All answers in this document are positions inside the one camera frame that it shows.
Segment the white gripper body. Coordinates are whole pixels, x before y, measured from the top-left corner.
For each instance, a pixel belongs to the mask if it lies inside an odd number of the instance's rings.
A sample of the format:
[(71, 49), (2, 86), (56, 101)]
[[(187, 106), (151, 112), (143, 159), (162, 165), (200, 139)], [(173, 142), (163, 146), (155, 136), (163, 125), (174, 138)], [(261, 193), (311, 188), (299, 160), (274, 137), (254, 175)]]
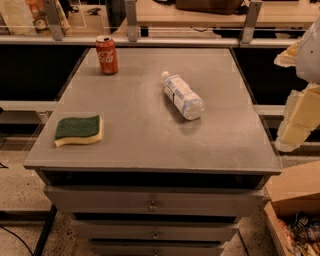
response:
[(320, 83), (320, 17), (301, 38), (296, 55), (296, 74), (309, 83)]

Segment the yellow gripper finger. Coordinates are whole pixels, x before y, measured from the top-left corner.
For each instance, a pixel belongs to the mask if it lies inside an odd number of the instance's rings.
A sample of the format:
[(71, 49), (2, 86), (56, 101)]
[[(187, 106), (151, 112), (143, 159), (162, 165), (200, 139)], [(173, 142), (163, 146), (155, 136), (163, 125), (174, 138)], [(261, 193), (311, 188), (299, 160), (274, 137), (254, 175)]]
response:
[(292, 90), (287, 98), (275, 141), (281, 152), (299, 148), (320, 125), (320, 85), (309, 83), (301, 92)]
[(297, 41), (278, 54), (274, 59), (274, 64), (280, 67), (295, 67), (299, 45), (300, 41)]

